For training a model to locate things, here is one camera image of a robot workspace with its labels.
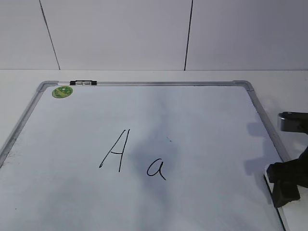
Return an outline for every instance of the black line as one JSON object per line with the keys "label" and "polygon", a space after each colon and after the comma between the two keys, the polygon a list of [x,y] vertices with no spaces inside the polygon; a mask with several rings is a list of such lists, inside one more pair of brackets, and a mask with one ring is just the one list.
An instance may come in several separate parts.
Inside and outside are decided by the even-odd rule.
{"label": "black line", "polygon": [[119,136],[119,138],[117,138],[116,142],[114,143],[114,145],[111,147],[111,149],[109,150],[109,152],[107,153],[107,155],[105,156],[105,158],[103,159],[103,161],[101,162],[100,166],[99,167],[102,167],[103,166],[103,163],[105,161],[105,159],[107,158],[107,156],[109,155],[109,153],[111,152],[111,150],[115,147],[116,143],[119,141],[119,139],[121,138],[121,136],[123,135],[123,133],[125,132],[126,130],[122,131],[121,135]]}
{"label": "black line", "polygon": [[159,161],[159,160],[162,160],[162,159],[161,159],[161,158],[156,159],[153,163],[150,164],[150,166],[148,167],[148,170],[146,171],[146,174],[147,174],[149,177],[153,177],[153,176],[155,176],[157,173],[159,173],[160,176],[161,176],[164,180],[166,180],[166,178],[163,176],[162,171],[161,171],[161,170],[162,170],[162,167],[163,167],[163,164],[164,164],[163,161],[160,163],[159,169],[158,169],[154,174],[149,174],[149,170],[150,170],[150,168],[152,167],[152,165],[155,164],[156,161]]}
{"label": "black line", "polygon": [[187,62],[189,35],[190,35],[190,33],[191,33],[191,23],[192,23],[192,15],[193,15],[192,13],[193,13],[193,7],[191,7],[191,15],[190,15],[190,18],[189,18],[189,27],[188,27],[188,36],[187,36],[187,46],[186,46],[186,55],[185,55],[184,71],[186,71],[186,62]]}
{"label": "black line", "polygon": [[129,131],[130,131],[130,129],[128,129],[128,131],[127,131],[127,136],[126,136],[126,140],[125,140],[125,144],[124,144],[124,147],[123,147],[123,151],[122,151],[122,155],[121,155],[121,160],[120,160],[119,172],[120,172],[120,170],[121,170],[123,153],[124,153],[124,149],[125,149],[126,142],[127,142],[127,139],[128,139],[128,134],[129,134]]}
{"label": "black line", "polygon": [[59,70],[60,70],[60,65],[59,65],[59,61],[58,61],[58,58],[57,58],[56,50],[54,49],[54,45],[53,45],[53,42],[52,42],[52,39],[51,39],[50,31],[49,31],[49,28],[48,28],[48,25],[47,25],[45,13],[44,13],[44,10],[43,10],[43,7],[42,7],[42,3],[41,3],[40,0],[39,0],[39,4],[40,4],[40,9],[41,9],[42,14],[43,14],[43,18],[44,18],[44,21],[45,21],[45,25],[46,25],[46,27],[47,27],[47,31],[48,31],[49,38],[50,38],[50,41],[51,41],[51,45],[52,45],[52,49],[53,49],[53,52],[54,52],[54,56],[56,57],[56,61],[57,61],[57,64],[58,64],[58,67],[59,67]]}

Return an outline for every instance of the black clamp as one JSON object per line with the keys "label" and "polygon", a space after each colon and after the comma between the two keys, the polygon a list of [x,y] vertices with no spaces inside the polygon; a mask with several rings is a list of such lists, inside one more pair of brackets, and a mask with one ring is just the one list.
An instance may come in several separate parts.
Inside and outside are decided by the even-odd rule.
{"label": "black clamp", "polygon": [[[308,113],[279,114],[280,130],[308,134]],[[308,188],[308,148],[298,159],[275,163],[268,167],[270,183],[274,183],[272,200],[276,208],[300,199],[297,186]]]}

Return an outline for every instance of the metal bracket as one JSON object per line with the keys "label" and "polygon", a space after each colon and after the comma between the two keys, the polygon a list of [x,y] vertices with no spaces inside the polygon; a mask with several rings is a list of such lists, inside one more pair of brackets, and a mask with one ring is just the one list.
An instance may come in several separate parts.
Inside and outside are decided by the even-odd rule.
{"label": "metal bracket", "polygon": [[69,85],[92,86],[92,85],[97,85],[97,81],[92,81],[92,80],[75,80],[75,81],[70,81]]}

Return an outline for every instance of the plastic corner piece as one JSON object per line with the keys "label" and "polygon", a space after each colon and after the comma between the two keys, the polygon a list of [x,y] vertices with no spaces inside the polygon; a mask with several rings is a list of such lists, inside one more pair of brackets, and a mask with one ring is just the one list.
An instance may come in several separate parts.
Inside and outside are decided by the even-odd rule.
{"label": "plastic corner piece", "polygon": [[253,88],[253,86],[251,85],[251,83],[248,82],[248,81],[245,81],[245,80],[235,80],[235,81],[233,81],[233,84],[235,86],[241,86],[241,87],[243,87],[243,88],[245,88],[246,90],[249,90],[249,91],[255,90]]}
{"label": "plastic corner piece", "polygon": [[47,87],[57,86],[58,81],[44,81],[41,82],[40,85],[37,88],[37,91],[41,92],[46,90]]}

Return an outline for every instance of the white wall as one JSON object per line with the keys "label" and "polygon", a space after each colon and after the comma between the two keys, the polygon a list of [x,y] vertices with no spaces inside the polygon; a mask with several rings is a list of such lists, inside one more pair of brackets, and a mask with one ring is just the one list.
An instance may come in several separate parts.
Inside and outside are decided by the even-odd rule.
{"label": "white wall", "polygon": [[308,0],[194,0],[187,70],[308,69]]}
{"label": "white wall", "polygon": [[[61,69],[183,70],[192,0],[41,0]],[[308,0],[194,0],[186,70],[308,69]],[[0,69],[58,69],[39,0],[0,1]]]}
{"label": "white wall", "polygon": [[42,0],[61,69],[183,70],[190,0]]}
{"label": "white wall", "polygon": [[38,0],[0,1],[0,69],[58,69]]}

